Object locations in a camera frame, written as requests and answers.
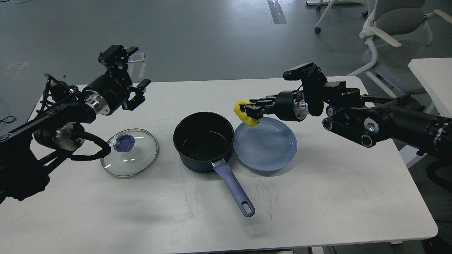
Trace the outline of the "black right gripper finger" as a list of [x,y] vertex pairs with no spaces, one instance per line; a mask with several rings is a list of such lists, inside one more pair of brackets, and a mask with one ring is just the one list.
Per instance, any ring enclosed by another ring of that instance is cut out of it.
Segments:
[[269,95],[259,99],[250,99],[251,105],[274,105],[277,95]]
[[264,115],[276,113],[273,106],[262,106],[262,105],[261,106],[245,105],[244,111],[246,112],[247,116],[257,120],[263,118]]

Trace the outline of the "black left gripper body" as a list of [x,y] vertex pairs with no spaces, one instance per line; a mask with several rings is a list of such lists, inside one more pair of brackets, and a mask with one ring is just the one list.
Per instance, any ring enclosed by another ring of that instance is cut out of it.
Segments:
[[127,72],[106,72],[83,88],[83,93],[86,96],[99,94],[108,106],[108,109],[103,109],[100,114],[109,116],[129,99],[130,92],[127,88],[131,85],[131,78]]

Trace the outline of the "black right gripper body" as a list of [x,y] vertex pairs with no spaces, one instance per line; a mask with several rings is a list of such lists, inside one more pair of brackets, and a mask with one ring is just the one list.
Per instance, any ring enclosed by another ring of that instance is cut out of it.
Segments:
[[302,91],[287,90],[276,95],[273,114],[280,120],[301,122],[308,114]]

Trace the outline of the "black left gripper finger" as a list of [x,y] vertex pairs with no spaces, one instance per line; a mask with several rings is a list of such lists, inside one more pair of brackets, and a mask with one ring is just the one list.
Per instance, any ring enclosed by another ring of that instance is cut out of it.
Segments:
[[126,87],[126,101],[122,104],[122,109],[133,111],[145,101],[144,93],[146,87],[151,83],[150,79],[143,79],[136,87]]
[[100,53],[97,61],[102,64],[106,76],[129,75],[129,57],[139,50],[138,47],[125,48],[123,45],[111,45],[103,53]]

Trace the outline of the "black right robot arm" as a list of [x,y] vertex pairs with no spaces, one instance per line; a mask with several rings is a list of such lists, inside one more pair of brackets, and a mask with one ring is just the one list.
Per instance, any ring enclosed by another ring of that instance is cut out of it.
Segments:
[[263,116],[301,122],[307,115],[321,116],[323,127],[361,146],[370,148],[393,139],[439,160],[426,169],[427,177],[451,191],[451,181],[436,174],[451,165],[451,122],[447,117],[424,113],[424,106],[410,95],[378,98],[348,88],[345,81],[328,81],[315,63],[304,63],[284,72],[284,80],[300,81],[296,90],[282,91],[260,99],[238,101],[234,112],[243,123],[256,126]]

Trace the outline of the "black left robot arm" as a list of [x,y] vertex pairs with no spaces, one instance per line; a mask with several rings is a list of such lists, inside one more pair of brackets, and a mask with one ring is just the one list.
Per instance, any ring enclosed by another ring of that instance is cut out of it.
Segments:
[[111,45],[97,58],[106,72],[82,90],[45,74],[36,117],[1,136],[1,201],[22,201],[44,191],[50,173],[67,159],[93,161],[111,153],[110,145],[82,124],[119,108],[133,111],[145,101],[151,81],[143,79],[134,87],[128,72],[129,57],[138,50]]

